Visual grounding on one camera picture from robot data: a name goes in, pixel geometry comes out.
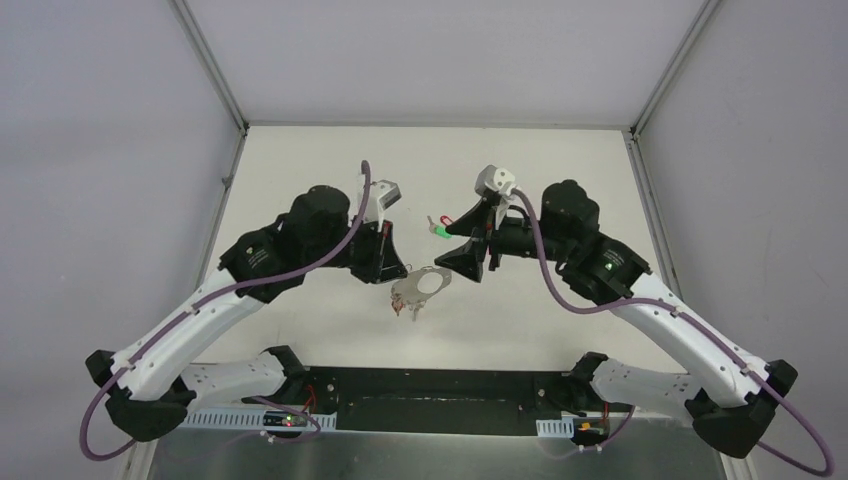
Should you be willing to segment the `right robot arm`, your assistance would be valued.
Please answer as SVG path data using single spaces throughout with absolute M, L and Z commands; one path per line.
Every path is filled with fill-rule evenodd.
M 509 202 L 487 187 L 448 227 L 464 244 L 437 257 L 439 267 L 480 282 L 505 256 L 535 259 L 546 282 L 562 279 L 589 312 L 608 311 L 637 328 L 680 366 L 663 373 L 589 352 L 572 370 L 569 400 L 638 406 L 689 423 L 713 449 L 747 456 L 775 417 L 797 371 L 765 361 L 729 340 L 677 297 L 649 263 L 600 229 L 599 205 L 574 180 L 548 186 L 541 210 L 508 215 Z

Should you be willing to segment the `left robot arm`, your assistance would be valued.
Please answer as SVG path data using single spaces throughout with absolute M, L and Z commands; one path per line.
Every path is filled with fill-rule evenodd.
M 134 344 L 86 360 L 103 388 L 113 424 L 133 440 L 159 439 L 195 411 L 248 397 L 297 402 L 305 378 L 282 347 L 246 361 L 199 364 L 197 357 L 241 320 L 303 284 L 316 268 L 345 269 L 365 284 L 408 274 L 386 211 L 401 197 L 391 181 L 373 182 L 351 215 L 349 198 L 318 185 L 275 221 L 243 234 L 196 292 Z

